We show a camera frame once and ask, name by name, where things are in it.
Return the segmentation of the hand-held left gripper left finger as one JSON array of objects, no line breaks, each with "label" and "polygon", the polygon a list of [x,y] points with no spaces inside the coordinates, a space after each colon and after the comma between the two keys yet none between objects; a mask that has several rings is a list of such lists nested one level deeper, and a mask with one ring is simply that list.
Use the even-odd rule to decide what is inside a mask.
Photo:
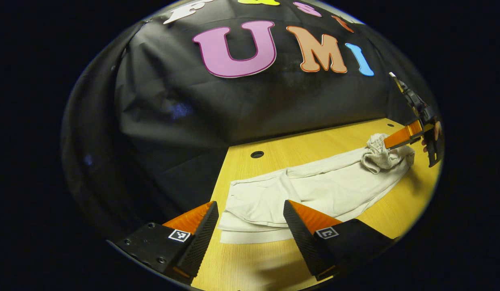
[{"label": "hand-held left gripper left finger", "polygon": [[200,270],[219,218],[209,201],[166,223],[148,222],[115,242],[115,249],[141,267],[177,284],[191,284]]}]

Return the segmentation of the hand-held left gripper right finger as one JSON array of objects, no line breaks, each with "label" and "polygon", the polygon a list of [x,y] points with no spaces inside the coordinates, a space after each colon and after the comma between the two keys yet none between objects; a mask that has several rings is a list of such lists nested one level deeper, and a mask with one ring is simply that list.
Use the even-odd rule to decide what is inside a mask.
[{"label": "hand-held left gripper right finger", "polygon": [[346,276],[396,243],[359,219],[342,222],[292,200],[283,216],[316,280]]}]

